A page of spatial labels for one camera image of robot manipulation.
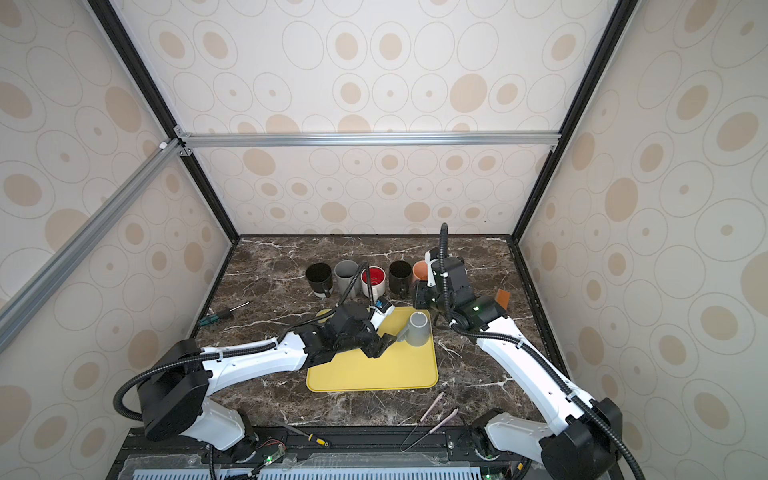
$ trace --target metal tweezers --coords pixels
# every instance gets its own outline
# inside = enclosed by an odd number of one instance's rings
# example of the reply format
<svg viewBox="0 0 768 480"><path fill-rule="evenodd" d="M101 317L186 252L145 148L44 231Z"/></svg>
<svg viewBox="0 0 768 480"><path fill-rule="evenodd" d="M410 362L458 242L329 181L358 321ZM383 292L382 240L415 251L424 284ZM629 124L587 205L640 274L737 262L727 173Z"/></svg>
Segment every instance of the metal tweezers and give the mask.
<svg viewBox="0 0 768 480"><path fill-rule="evenodd" d="M435 399L435 401L434 401L434 402L432 402L432 404L429 406L429 408L427 409L427 411L426 411L426 412L424 412L424 415L422 415L422 418L420 418L420 419L419 419L419 421L416 423L416 425L414 425L414 427L413 427L413 430L411 430L411 432L408 434L408 436L406 436L406 439L405 439L405 440L403 440L403 441L402 441L402 443L400 444L400 452L407 452L407 451L408 451L408 450L410 450L410 449L411 449L411 448L412 448L414 445L416 445L417 443L421 442L421 441L422 441L424 438L426 438L426 437L430 436L432 433L435 433L435 432L436 432L436 431L437 431L437 430L438 430L440 427L442 427L443 425L445 425L446 423L448 423L448 421L449 421L450 419L452 419L453 417L455 417L455 416L457 416L457 415L458 415L458 407L456 407L455 409L453 409L453 412L449 413L449 414L448 414L448 416L446 416L446 417L445 417L443 420L440 420L440 423L438 423L437 425L435 425L434 427L432 427L432 429L431 429L431 430L429 430L429 432L427 432L427 433L425 433L424 435L422 435L421 437L419 437L419 439L417 439L415 442L413 442L413 443L412 443L412 444L411 444L411 445L410 445L410 446L409 446L407 449L404 449L404 448L403 448L403 446L406 444L406 442L408 441L408 439L410 439L410 438L411 438L411 435L413 435L413 432L415 432L415 431L416 431L416 429L417 429L417 428L418 428L418 427L419 427L419 426L422 424L422 422L424 422L424 420L427 418L427 415L429 415L429 413L432 411L432 409L434 409L434 408L435 408L435 406L437 405L437 403L438 403L438 402L439 402L439 401L442 399L442 397L444 397L444 396L445 396L445 393L444 393L444 392L440 392L440 394L439 394L439 395L437 395L437 398Z"/></svg>

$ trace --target yellow screwdriver handle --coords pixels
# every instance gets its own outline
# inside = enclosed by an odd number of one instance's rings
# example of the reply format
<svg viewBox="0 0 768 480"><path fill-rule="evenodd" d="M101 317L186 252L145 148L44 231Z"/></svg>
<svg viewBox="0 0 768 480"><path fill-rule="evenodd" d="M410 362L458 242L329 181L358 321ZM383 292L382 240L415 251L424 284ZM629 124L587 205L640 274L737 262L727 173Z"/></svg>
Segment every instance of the yellow screwdriver handle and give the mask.
<svg viewBox="0 0 768 480"><path fill-rule="evenodd" d="M317 443L321 444L321 445L322 445L322 446L324 446L324 447L330 447L330 446L331 446L331 444L330 444L330 443L326 442L325 440L323 440L323 439L321 439L321 438L318 438L318 437L316 437L314 433L310 433L310 436L309 436L309 438L308 438L308 440L309 440L310 442L312 441L312 439L315 439L315 442L317 442Z"/></svg>

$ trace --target yellow tray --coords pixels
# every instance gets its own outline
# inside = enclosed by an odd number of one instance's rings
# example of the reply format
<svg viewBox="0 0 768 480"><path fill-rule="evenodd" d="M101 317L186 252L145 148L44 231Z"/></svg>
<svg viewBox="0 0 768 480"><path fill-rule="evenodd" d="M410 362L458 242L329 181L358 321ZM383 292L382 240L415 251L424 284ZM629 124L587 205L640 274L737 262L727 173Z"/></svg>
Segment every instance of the yellow tray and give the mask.
<svg viewBox="0 0 768 480"><path fill-rule="evenodd" d="M396 307L384 319L379 334L397 336L415 311L410 306ZM419 311L429 318L427 310ZM306 387L313 392L428 389L437 379L435 344L430 335L419 347L406 341L394 343L378 359L368 358L359 349L339 353L330 362L307 370Z"/></svg>

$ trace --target mug handle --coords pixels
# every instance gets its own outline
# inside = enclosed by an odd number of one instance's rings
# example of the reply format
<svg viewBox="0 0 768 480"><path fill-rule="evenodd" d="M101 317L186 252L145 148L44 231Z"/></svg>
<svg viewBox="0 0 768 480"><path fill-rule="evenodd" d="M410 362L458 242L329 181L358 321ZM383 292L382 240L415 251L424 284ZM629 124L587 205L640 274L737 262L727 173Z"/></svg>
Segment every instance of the mug handle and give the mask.
<svg viewBox="0 0 768 480"><path fill-rule="evenodd" d="M406 326L400 330L400 332L397 334L397 341L402 342L406 339L406 335L408 334L408 328L411 326L411 323L407 323Z"/></svg>

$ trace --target beige polka dot wallpaper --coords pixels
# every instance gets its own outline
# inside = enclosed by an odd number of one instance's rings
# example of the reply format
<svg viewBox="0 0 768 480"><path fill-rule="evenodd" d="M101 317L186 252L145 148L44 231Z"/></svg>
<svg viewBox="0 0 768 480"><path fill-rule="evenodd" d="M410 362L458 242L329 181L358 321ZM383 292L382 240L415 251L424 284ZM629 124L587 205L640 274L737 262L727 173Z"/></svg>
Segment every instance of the beige polka dot wallpaper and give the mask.
<svg viewBox="0 0 768 480"><path fill-rule="evenodd" d="M521 243L646 478L768 472L766 47L768 2L647 2Z"/></svg>
<svg viewBox="0 0 768 480"><path fill-rule="evenodd" d="M201 148L240 234L511 233L548 145Z"/></svg>
<svg viewBox="0 0 768 480"><path fill-rule="evenodd" d="M230 247L184 172L172 161L0 353L2 480L106 476L135 426L114 393L189 335Z"/></svg>
<svg viewBox="0 0 768 480"><path fill-rule="evenodd" d="M195 133L559 130L615 0L114 0Z"/></svg>
<svg viewBox="0 0 768 480"><path fill-rule="evenodd" d="M0 1L0 308L164 135L72 0Z"/></svg>

